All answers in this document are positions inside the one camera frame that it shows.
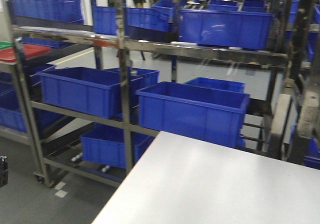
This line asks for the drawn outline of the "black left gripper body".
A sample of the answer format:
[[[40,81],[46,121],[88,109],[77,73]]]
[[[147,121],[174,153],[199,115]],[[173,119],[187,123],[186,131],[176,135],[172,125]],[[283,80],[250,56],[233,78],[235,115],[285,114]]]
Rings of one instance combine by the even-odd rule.
[[[0,187],[8,184],[9,169],[7,163],[7,156],[0,156]]]

